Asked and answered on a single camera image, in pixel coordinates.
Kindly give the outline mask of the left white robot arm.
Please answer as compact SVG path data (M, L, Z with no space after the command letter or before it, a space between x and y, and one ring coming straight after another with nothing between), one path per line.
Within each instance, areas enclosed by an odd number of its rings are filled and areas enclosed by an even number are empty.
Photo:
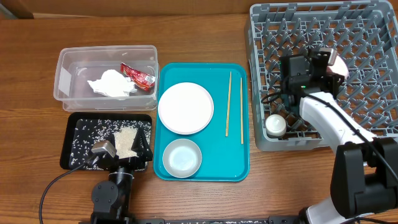
M119 157L115 145L116 137L111 135L107 140L95 143L91 150L93 158L89 165L109 171L108 180L99 182L92 190L91 223L138 223L129 211L133 174L147 169L153 153L143 128L137 129L132 144L127 147L133 156Z

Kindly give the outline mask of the large pink plate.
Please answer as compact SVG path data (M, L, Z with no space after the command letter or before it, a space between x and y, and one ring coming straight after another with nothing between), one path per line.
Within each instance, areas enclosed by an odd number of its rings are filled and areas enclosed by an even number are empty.
M214 102L202 86L182 82L166 89L160 97L158 116L171 132L190 135L200 132L210 123Z

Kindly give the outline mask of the grey bowl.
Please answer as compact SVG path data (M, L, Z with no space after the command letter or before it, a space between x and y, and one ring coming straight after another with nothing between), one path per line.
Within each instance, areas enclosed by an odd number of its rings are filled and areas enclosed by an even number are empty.
M165 148L162 162L165 170L172 177L188 178L193 176L201 166L201 149L189 139L176 139Z

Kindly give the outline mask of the red snack wrapper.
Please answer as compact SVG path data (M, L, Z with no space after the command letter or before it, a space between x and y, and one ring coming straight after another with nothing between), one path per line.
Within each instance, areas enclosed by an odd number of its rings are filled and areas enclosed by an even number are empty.
M125 63L121 63L121 72L129 77L140 89L144 91L149 91L155 86L154 76L133 69Z

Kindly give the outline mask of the white napkin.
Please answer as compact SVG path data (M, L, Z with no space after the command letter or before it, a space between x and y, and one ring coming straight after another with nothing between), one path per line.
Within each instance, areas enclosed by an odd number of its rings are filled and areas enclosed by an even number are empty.
M107 97L127 97L137 92L131 78L125 77L116 70L107 70L100 79L87 82L95 93Z

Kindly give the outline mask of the wooden chopstick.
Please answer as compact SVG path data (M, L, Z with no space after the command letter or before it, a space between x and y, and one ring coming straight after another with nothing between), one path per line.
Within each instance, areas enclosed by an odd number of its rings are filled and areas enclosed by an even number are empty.
M241 133L241 144L244 144L244 133L243 133L243 79L240 78L240 88L239 88L239 95L240 95L240 133Z
M229 114L230 114L230 101L231 101L231 80L232 80L232 71L229 73L229 83L228 83L228 101L227 101L227 110L226 110L226 131L225 136L229 135Z

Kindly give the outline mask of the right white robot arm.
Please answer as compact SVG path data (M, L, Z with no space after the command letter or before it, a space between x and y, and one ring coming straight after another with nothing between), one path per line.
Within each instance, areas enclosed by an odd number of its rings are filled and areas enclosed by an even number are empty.
M279 61L287 109L313 126L335 153L330 196L296 223L355 223L397 208L397 141L364 129L336 102L348 67L334 49Z

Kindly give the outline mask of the small pink bowl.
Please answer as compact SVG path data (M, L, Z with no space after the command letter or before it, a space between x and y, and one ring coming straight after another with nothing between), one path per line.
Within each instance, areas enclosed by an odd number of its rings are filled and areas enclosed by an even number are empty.
M348 78L349 76L348 67L339 55L336 56L333 65L327 66L326 72L329 74L341 75L344 78Z

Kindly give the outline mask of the white rice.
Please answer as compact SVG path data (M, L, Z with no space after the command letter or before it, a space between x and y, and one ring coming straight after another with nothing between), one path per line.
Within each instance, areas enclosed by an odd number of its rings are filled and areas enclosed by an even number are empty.
M72 138L67 143L70 152L66 156L67 168L74 169L90 158L91 149L97 142L114 137L116 155L124 159L137 156L132 150L139 129L150 140L152 123L137 120L79 119L72 128Z

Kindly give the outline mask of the cream white cup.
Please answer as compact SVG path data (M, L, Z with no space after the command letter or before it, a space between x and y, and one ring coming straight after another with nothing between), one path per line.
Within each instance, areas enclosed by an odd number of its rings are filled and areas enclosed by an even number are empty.
M281 115L272 114L266 119L265 127L270 138L281 138L286 133L287 123Z

